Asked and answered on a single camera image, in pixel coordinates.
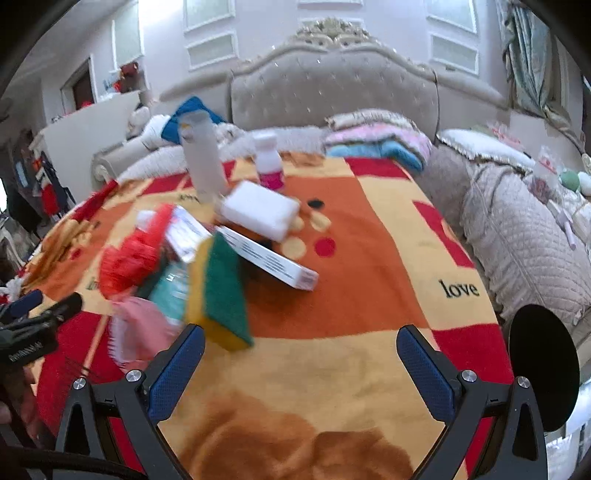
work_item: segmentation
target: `blue towel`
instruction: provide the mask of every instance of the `blue towel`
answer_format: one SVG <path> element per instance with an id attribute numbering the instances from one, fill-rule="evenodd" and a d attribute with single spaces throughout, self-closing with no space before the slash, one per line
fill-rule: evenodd
<path id="1" fill-rule="evenodd" d="M 166 123 L 166 125 L 164 125 L 160 136 L 164 140 L 180 145 L 181 139 L 178 136 L 178 118 L 184 113 L 195 112 L 197 110 L 205 110 L 207 113 L 209 113 L 209 118 L 211 118 L 212 122 L 215 124 L 223 122 L 222 117 L 220 117 L 216 112 L 207 108 L 199 97 L 191 97 L 177 108 L 177 111 L 174 113 L 174 115 L 171 116 L 170 120 Z"/>
<path id="2" fill-rule="evenodd" d="M 391 158 L 410 173 L 421 173 L 423 164 L 417 156 L 394 140 L 379 143 L 356 143 L 334 145 L 326 150 L 327 157 Z"/>
<path id="3" fill-rule="evenodd" d="M 410 173 L 421 173 L 423 171 L 423 164 L 417 156 L 394 140 L 382 142 L 380 152 L 383 158 L 393 158 L 402 164 Z"/>
<path id="4" fill-rule="evenodd" d="M 334 145 L 326 151 L 327 157 L 382 158 L 377 143 L 356 143 L 352 145 Z"/>

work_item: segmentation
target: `pink towel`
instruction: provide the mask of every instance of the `pink towel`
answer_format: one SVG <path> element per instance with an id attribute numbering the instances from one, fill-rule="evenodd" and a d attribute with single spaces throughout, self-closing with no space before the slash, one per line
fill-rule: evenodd
<path id="1" fill-rule="evenodd" d="M 324 139 L 325 145 L 348 143 L 376 143 L 384 140 L 396 140 L 404 148 L 414 153 L 423 165 L 431 156 L 433 145 L 423 132 L 396 125 L 375 123 L 360 125 L 330 134 Z"/>
<path id="2" fill-rule="evenodd" d="M 127 373 L 144 370 L 158 352 L 170 347 L 181 327 L 170 325 L 158 307 L 149 300 L 127 297 L 112 302 L 111 358 Z"/>

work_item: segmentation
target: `ceiling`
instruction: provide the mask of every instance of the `ceiling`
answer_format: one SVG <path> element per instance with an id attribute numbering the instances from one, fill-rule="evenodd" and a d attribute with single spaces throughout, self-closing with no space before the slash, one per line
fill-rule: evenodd
<path id="1" fill-rule="evenodd" d="M 43 71 L 84 42 L 87 33 L 128 0 L 80 0 L 35 44 L 8 85 L 4 97 L 15 107 L 33 93 Z"/>

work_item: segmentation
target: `white wall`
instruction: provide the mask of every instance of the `white wall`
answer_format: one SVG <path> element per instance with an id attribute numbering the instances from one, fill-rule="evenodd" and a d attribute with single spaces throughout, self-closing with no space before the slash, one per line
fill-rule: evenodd
<path id="1" fill-rule="evenodd" d="M 43 75 L 41 87 L 47 122 L 51 122 L 51 119 L 57 115 L 64 114 L 61 88 L 88 58 L 91 58 L 90 81 L 98 99 L 105 94 L 103 79 L 107 78 L 109 72 L 113 70 L 110 19 L 90 32 L 87 40 L 80 47 L 61 59 Z"/>
<path id="2" fill-rule="evenodd" d="M 569 105 L 568 112 L 574 131 L 578 134 L 583 124 L 583 81 L 581 70 L 574 58 L 567 53 L 569 70 Z"/>
<path id="3" fill-rule="evenodd" d="M 0 145 L 4 145 L 9 140 L 15 141 L 23 127 L 22 119 L 11 114 L 4 122 L 0 123 Z"/>
<path id="4" fill-rule="evenodd" d="M 239 54 L 251 59 L 266 53 L 274 44 L 282 43 L 295 33 L 302 18 L 323 18 L 329 15 L 361 18 L 367 30 L 403 56 L 417 62 L 428 62 L 428 32 L 447 30 L 447 36 L 465 41 L 480 49 L 480 78 L 504 92 L 506 81 L 501 59 L 501 39 L 494 2 L 475 0 L 479 36 L 449 28 L 427 20 L 426 9 L 419 0 L 372 0 L 351 8 L 327 10 L 326 4 L 298 6 L 297 0 L 235 0 L 236 18 L 226 19 L 202 28 L 183 32 L 183 0 L 139 0 L 140 22 L 144 36 L 145 56 L 142 61 L 151 90 L 158 95 L 185 79 L 189 58 L 185 46 L 195 41 L 235 29 Z M 48 121 L 63 114 L 60 89 L 72 73 L 93 57 L 91 79 L 96 95 L 104 94 L 102 80 L 113 69 L 111 21 L 108 18 L 91 32 L 84 44 L 43 79 L 43 103 Z"/>
<path id="5" fill-rule="evenodd" d="M 37 135 L 45 126 L 47 126 L 41 82 L 35 86 L 28 96 L 26 109 L 21 113 L 21 117 L 24 123 L 27 124 L 27 127 L 32 130 L 33 135 Z"/>

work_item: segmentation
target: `red and orange blanket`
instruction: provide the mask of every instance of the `red and orange blanket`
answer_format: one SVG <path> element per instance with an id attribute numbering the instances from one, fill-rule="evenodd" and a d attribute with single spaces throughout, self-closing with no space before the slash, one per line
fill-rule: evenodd
<path id="1" fill-rule="evenodd" d="M 443 424 L 398 359 L 397 331 L 415 324 L 459 369 L 509 383 L 488 296 L 449 227 L 395 163 L 326 158 L 286 162 L 285 173 L 301 221 L 273 248 L 317 271 L 318 286 L 294 290 L 254 269 L 244 284 L 254 347 L 229 353 L 209 342 L 159 426 L 194 478 L 406 479 Z M 231 183 L 256 178 L 244 159 L 227 163 L 226 174 Z M 74 378 L 122 376 L 108 355 L 111 306 L 97 289 L 98 263 L 106 245 L 132 232 L 139 210 L 164 202 L 204 222 L 214 217 L 186 174 L 113 182 L 63 219 L 27 267 L 27 288 L 46 295 L 41 308 L 72 291 L 85 301 L 41 367 L 38 404 L 53 429 Z M 485 434 L 484 425 L 459 478 Z"/>

